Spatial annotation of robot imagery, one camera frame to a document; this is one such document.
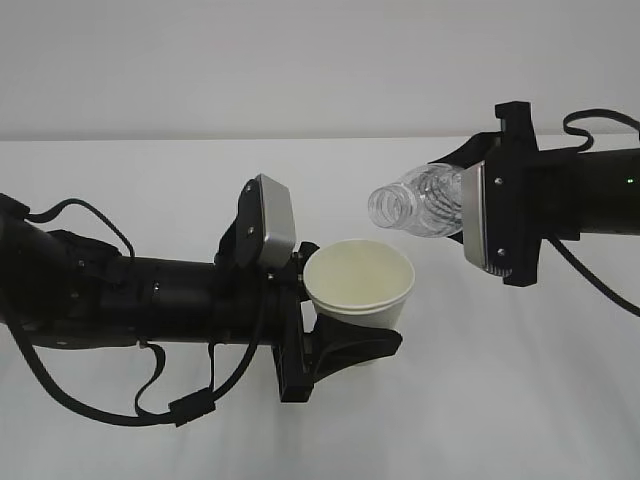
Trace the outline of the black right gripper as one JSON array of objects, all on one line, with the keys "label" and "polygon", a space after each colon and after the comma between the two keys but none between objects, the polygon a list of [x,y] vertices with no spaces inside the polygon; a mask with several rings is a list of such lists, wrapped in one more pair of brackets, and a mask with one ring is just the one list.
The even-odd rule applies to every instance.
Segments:
[{"label": "black right gripper", "polygon": [[528,287],[538,281],[538,265],[542,233],[528,205],[527,174],[534,157],[539,153],[531,118],[531,105],[512,101],[495,106],[500,132],[481,132],[471,136],[453,152],[431,161],[467,169],[484,160],[491,166],[500,166],[511,182],[518,181],[516,191],[522,195],[522,216],[525,239],[510,245],[501,236],[491,243],[487,234],[459,232],[450,239],[462,246],[465,259],[484,273],[496,276],[505,285]]}]

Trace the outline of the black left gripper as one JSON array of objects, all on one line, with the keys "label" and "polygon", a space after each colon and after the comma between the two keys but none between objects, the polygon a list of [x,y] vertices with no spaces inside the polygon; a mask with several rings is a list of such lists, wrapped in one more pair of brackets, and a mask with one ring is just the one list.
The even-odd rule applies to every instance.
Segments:
[{"label": "black left gripper", "polygon": [[323,314],[305,332],[302,307],[310,297],[304,268],[319,249],[303,241],[284,267],[265,278],[262,339],[271,348],[282,403],[308,402],[314,384],[350,367],[392,357],[403,341],[393,329],[358,326]]}]

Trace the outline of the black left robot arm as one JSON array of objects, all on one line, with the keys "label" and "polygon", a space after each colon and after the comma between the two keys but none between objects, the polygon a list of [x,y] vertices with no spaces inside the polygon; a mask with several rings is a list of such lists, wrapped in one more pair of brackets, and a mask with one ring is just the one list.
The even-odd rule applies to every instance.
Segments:
[{"label": "black left robot arm", "polygon": [[321,314],[303,326],[302,269],[312,243],[290,246],[279,267],[265,261],[268,205],[244,192],[210,262],[123,255],[105,242],[43,225],[60,206],[34,214],[1,200],[4,322],[47,348],[128,347],[139,342],[242,344],[252,359],[271,349],[282,401],[308,400],[325,377],[394,355],[401,335]]}]

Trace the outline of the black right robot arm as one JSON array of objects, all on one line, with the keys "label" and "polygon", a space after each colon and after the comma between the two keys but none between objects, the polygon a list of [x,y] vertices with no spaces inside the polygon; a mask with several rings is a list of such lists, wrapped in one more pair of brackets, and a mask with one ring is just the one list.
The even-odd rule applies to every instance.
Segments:
[{"label": "black right robot arm", "polygon": [[469,263],[504,284],[536,283],[543,241],[577,241],[584,233],[639,232],[639,151],[596,151],[578,120],[613,120],[637,130],[639,122],[609,109],[567,115],[563,130],[578,146],[542,150],[531,105],[498,104],[496,132],[472,136],[437,160],[461,176],[463,227],[453,234]]}]

